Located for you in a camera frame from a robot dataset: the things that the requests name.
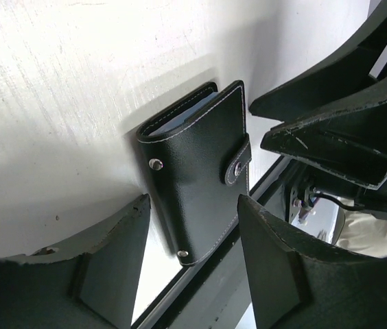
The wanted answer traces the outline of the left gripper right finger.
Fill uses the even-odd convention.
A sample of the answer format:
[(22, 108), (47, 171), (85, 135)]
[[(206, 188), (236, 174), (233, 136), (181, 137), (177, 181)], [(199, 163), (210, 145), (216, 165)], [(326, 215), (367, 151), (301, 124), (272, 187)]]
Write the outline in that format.
[(321, 241), (247, 195), (237, 213), (258, 328), (387, 328), (387, 257)]

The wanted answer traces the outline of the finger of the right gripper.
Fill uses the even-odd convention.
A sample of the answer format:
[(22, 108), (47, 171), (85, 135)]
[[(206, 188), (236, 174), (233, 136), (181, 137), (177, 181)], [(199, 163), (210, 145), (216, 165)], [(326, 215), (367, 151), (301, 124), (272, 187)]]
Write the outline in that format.
[(387, 45), (387, 1), (381, 1), (360, 28), (327, 58), (292, 80), (256, 98), (252, 115), (292, 121), (327, 103), (374, 84), (371, 69)]
[(387, 78), (272, 128), (261, 148), (378, 189), (387, 180)]

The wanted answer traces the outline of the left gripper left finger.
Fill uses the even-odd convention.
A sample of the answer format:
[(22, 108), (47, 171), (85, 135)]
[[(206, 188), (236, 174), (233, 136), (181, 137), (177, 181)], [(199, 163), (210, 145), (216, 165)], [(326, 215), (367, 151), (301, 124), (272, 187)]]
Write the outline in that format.
[(0, 258), (0, 328), (129, 328), (149, 226), (141, 195), (65, 240)]

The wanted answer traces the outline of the black leather card holder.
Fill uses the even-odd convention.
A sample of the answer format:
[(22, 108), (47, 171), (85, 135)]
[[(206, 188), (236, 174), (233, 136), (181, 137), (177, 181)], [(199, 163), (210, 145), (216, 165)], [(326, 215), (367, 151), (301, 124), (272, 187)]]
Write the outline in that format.
[(252, 158), (244, 83), (207, 82), (136, 133), (153, 199), (183, 266), (201, 263), (237, 222)]

